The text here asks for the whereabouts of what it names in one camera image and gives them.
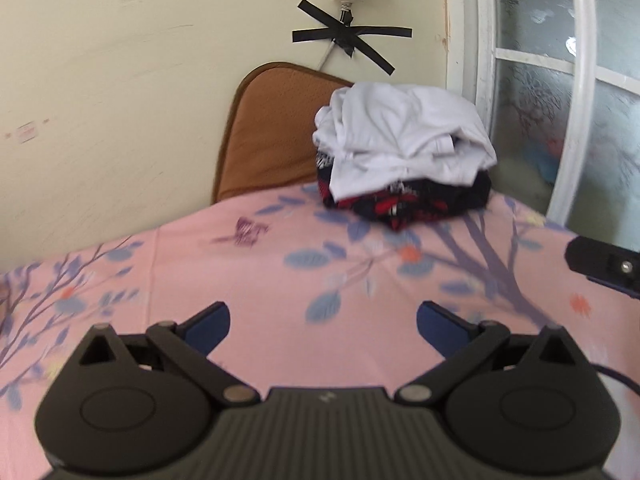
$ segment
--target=metal screw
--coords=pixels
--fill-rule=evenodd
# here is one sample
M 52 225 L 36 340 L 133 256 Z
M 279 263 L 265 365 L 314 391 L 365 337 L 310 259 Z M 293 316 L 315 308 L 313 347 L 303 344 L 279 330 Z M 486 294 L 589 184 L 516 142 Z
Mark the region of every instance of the metal screw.
M 244 386 L 244 384 L 236 384 L 235 386 L 228 386 L 225 388 L 225 391 L 222 392 L 222 395 L 229 402 L 240 403 L 240 402 L 250 402 L 254 400 L 258 395 L 253 388 L 249 388 L 248 386 Z
M 421 384 L 411 384 L 400 390 L 400 397 L 406 402 L 424 402 L 431 399 L 433 392 Z

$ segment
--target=brown pillow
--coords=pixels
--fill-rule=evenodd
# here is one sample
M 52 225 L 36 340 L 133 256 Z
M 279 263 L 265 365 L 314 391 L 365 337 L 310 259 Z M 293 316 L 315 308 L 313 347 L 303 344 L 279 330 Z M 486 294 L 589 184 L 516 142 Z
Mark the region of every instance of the brown pillow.
M 212 202 L 316 179 L 316 112 L 353 83 L 291 63 L 269 63 L 238 87 L 220 148 Z

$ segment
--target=window pane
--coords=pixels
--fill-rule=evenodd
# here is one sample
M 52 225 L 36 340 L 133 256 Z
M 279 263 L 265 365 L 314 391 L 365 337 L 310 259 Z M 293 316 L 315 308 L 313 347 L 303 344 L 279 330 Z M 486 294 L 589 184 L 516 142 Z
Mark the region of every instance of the window pane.
M 568 227 L 640 249 L 640 97 L 596 84 L 591 143 Z
M 562 155 L 574 78 L 499 60 L 496 81 L 494 187 L 546 214 Z
M 598 64 L 640 79 L 640 0 L 596 0 Z
M 499 47 L 575 61 L 573 0 L 498 0 L 497 7 Z

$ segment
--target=folded clothes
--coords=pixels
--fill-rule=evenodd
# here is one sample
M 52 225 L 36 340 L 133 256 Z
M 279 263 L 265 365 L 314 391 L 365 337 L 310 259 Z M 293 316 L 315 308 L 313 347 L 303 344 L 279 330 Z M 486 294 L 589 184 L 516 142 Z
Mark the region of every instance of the folded clothes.
M 318 187 L 324 206 L 350 209 L 369 220 L 379 221 L 394 231 L 415 221 L 437 221 L 483 208 L 489 200 L 491 180 L 479 171 L 472 186 L 448 186 L 428 178 L 394 182 L 374 193 L 336 200 L 329 189 L 334 158 L 323 152 L 316 156 Z
M 497 161 L 474 105 L 441 88 L 356 83 L 334 92 L 316 128 L 337 201 L 418 179 L 469 187 Z

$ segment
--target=red and black fabric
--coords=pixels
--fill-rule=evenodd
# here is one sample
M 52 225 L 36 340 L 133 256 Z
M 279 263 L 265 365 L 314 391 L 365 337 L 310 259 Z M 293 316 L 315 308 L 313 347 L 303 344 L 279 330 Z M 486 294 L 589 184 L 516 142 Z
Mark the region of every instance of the red and black fabric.
M 396 182 L 386 189 L 344 200 L 334 200 L 329 190 L 333 157 L 318 152 L 316 156 L 318 187 L 328 209 L 350 209 L 357 215 L 378 221 L 399 231 L 417 221 L 437 221 L 458 216 L 486 206 L 491 191 L 487 171 L 480 171 L 471 187 L 447 186 L 418 178 Z

